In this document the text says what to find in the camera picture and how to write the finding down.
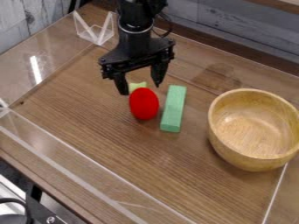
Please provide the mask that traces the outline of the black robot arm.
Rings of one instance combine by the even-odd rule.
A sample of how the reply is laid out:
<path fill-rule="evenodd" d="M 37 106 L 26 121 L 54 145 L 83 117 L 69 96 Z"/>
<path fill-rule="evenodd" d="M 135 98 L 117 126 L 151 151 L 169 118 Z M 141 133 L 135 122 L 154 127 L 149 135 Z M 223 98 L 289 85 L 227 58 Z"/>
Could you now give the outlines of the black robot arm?
<path fill-rule="evenodd" d="M 167 5 L 167 0 L 118 0 L 118 44 L 98 63 L 103 78 L 115 82 L 122 95 L 130 95 L 127 73 L 131 71 L 151 67 L 155 86 L 165 81 L 175 46 L 169 38 L 174 23 L 163 13 Z"/>

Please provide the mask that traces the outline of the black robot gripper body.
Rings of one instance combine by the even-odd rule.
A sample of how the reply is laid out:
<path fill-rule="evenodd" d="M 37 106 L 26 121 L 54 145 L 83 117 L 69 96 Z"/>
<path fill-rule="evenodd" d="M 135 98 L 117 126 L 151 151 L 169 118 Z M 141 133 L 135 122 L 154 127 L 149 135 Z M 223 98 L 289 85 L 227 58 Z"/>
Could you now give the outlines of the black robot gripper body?
<path fill-rule="evenodd" d="M 129 73 L 157 62 L 174 59 L 175 41 L 170 38 L 153 38 L 150 34 L 121 35 L 117 47 L 99 58 L 105 79 L 114 80 L 115 73 Z"/>

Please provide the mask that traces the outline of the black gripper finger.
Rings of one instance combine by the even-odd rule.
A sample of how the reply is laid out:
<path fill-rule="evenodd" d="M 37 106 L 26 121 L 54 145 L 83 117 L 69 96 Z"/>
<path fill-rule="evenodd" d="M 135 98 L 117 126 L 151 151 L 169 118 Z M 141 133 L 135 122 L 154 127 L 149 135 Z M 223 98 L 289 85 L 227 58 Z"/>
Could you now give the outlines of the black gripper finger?
<path fill-rule="evenodd" d="M 122 95 L 129 95 L 129 85 L 127 85 L 127 78 L 125 73 L 115 73 L 114 74 L 114 81 L 117 84 L 117 89 Z"/>
<path fill-rule="evenodd" d="M 157 87 L 159 87 L 165 81 L 167 69 L 169 69 L 169 61 L 157 62 L 151 65 L 151 77 Z"/>

